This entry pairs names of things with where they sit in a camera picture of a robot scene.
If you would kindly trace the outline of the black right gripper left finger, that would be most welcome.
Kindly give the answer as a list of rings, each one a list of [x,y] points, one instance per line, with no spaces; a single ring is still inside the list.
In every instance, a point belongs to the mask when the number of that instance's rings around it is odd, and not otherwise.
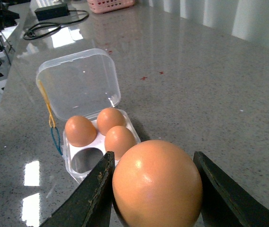
[[[113,199],[114,152],[107,152],[42,227],[108,227]]]

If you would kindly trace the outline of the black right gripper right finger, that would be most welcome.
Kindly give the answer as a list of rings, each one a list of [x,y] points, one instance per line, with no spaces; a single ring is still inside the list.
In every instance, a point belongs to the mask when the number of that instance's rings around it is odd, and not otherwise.
[[[203,152],[196,151],[193,161],[202,179],[201,213],[206,227],[269,227],[269,209]]]

